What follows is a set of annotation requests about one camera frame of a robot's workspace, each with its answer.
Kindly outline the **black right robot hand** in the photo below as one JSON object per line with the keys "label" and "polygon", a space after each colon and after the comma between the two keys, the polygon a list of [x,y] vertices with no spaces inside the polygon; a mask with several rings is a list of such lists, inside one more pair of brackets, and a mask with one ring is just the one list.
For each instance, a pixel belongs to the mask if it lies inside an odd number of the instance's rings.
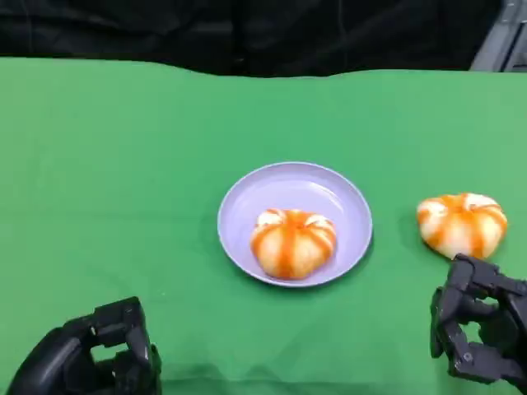
{"label": "black right robot hand", "polygon": [[430,352],[452,377],[526,393],[526,281],[458,253],[431,300]]}

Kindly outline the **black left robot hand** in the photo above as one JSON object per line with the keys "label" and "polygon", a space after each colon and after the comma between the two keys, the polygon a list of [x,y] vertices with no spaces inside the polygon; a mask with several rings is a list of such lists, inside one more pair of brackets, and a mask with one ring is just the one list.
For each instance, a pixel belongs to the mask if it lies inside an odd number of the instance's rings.
{"label": "black left robot hand", "polygon": [[161,394],[161,356],[138,297],[105,304],[50,330],[19,366],[8,394]]}

